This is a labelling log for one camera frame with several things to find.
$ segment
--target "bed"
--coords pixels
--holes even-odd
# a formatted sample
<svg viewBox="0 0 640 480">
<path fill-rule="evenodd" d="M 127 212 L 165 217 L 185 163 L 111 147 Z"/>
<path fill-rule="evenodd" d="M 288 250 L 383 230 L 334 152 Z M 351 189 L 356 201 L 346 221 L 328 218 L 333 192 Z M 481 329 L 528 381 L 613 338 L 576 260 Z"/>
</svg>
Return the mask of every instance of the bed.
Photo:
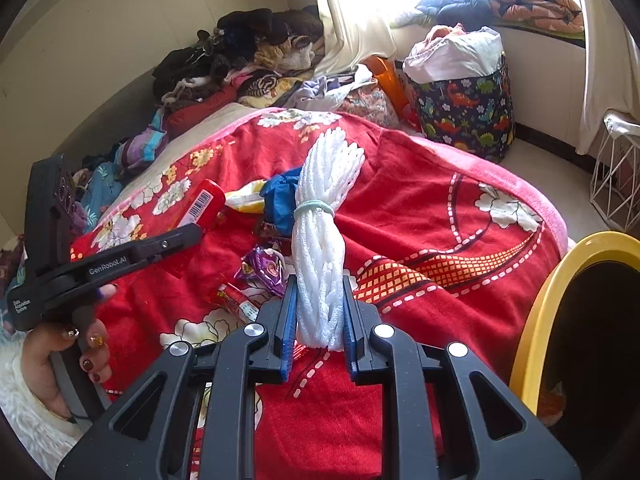
<svg viewBox="0 0 640 480">
<path fill-rule="evenodd" d="M 560 215 L 499 166 L 349 114 L 227 105 L 171 142 L 75 241 L 72 258 L 167 231 L 203 178 L 230 192 L 300 166 L 329 128 L 345 130 L 366 155 L 335 216 L 354 296 L 417 341 L 465 342 L 508 381 L 529 310 L 567 250 Z M 118 280 L 116 297 L 97 312 L 110 333 L 111 395 L 163 347 L 217 342 L 241 324 L 205 298 L 265 241 L 254 234 L 257 218 L 226 208 L 180 280 L 161 266 Z M 258 305 L 270 296 L 237 285 Z M 286 386 L 258 386 L 254 423 L 256 478 L 380 474 L 381 391 L 355 387 L 341 352 L 307 349 Z M 201 416 L 198 439 L 203 426 Z M 436 420 L 434 431 L 441 452 Z M 194 471 L 199 452 L 196 443 Z"/>
</svg>

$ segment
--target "hair tie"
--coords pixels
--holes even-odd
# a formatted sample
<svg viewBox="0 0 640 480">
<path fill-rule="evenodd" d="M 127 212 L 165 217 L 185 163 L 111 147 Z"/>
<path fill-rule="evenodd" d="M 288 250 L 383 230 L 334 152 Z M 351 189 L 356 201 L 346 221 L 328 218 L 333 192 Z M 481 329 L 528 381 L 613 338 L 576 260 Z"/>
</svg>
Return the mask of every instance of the hair tie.
<svg viewBox="0 0 640 480">
<path fill-rule="evenodd" d="M 322 209 L 322 211 L 324 211 L 325 213 L 329 213 L 332 218 L 335 218 L 335 211 L 333 210 L 333 208 L 322 200 L 305 200 L 293 211 L 293 216 L 294 218 L 297 218 L 300 213 L 314 208 Z"/>
</svg>

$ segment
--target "white floor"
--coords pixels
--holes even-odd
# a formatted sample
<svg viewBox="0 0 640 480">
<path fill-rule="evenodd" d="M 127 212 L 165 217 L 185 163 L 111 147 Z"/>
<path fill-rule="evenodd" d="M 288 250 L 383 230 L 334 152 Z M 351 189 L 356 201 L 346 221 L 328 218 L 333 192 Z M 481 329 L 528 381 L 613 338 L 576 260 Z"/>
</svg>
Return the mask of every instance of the white floor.
<svg viewBox="0 0 640 480">
<path fill-rule="evenodd" d="M 589 173 L 519 139 L 514 141 L 501 165 L 551 200 L 564 218 L 569 237 L 576 242 L 592 233 L 609 230 L 589 202 Z"/>
</svg>

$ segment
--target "purple wrapper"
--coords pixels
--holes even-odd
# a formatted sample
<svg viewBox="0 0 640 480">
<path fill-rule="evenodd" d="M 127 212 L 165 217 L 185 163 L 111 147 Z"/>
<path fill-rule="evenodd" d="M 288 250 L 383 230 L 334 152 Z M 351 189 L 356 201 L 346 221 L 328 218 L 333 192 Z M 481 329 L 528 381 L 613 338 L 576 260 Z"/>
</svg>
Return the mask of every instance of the purple wrapper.
<svg viewBox="0 0 640 480">
<path fill-rule="evenodd" d="M 242 265 L 236 272 L 235 278 L 243 280 L 257 278 L 268 290 L 282 298 L 286 288 L 283 275 L 283 256 L 274 249 L 255 246 L 242 258 Z"/>
</svg>

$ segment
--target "white wire basket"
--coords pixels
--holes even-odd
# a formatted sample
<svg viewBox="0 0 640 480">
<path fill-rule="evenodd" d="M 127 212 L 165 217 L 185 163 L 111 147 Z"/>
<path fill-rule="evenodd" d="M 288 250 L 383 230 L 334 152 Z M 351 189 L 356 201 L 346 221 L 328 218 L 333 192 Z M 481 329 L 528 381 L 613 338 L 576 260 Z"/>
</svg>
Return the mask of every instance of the white wire basket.
<svg viewBox="0 0 640 480">
<path fill-rule="evenodd" d="M 613 110 L 604 122 L 590 202 L 609 227 L 628 232 L 640 220 L 640 124 Z"/>
</svg>

